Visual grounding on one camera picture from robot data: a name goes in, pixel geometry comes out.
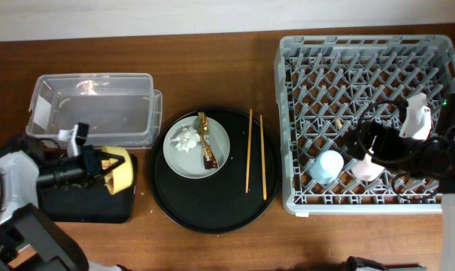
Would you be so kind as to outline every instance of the wall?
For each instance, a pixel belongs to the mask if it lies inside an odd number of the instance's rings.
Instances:
[[[455,22],[455,0],[0,0],[0,41]]]

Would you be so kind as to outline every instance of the clear plastic container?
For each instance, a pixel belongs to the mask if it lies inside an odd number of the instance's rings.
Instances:
[[[151,148],[162,121],[162,94],[149,74],[43,75],[30,102],[26,134],[57,139],[59,130],[89,124],[86,144]]]

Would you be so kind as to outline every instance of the wooden chopstick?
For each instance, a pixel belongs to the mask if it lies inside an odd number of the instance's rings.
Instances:
[[[247,169],[245,172],[245,193],[249,193],[250,140],[252,139],[252,109],[249,110],[249,139],[247,141]]]
[[[260,115],[260,152],[262,155],[262,193],[264,195],[264,200],[267,200],[267,187],[265,186],[264,128],[262,125],[262,115]]]

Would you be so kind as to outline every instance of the dish rack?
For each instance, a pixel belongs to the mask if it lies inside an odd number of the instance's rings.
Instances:
[[[407,99],[425,93],[435,127],[445,93],[455,92],[455,53],[443,35],[290,36],[281,39],[274,62],[275,94],[281,122],[283,202],[291,214],[440,213],[440,196],[410,202],[390,186],[384,170],[374,181],[350,172],[356,160],[341,137],[355,128],[372,101]],[[399,113],[389,105],[367,117],[400,129]],[[335,119],[341,121],[338,128]],[[323,185],[308,172],[314,158],[335,150],[346,162],[335,181]],[[407,197],[425,196],[437,181],[396,182]]]

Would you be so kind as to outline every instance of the white paper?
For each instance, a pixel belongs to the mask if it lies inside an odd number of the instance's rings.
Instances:
[[[309,212],[297,212],[296,217],[298,218],[308,218],[309,217]]]
[[[71,133],[73,130],[59,130],[59,134],[56,136],[58,140],[62,142],[67,142],[71,138]]]
[[[47,102],[46,99],[43,99],[41,96],[39,96],[37,99],[37,105],[35,106],[33,122],[39,125],[41,128],[47,129],[51,109],[52,105]]]

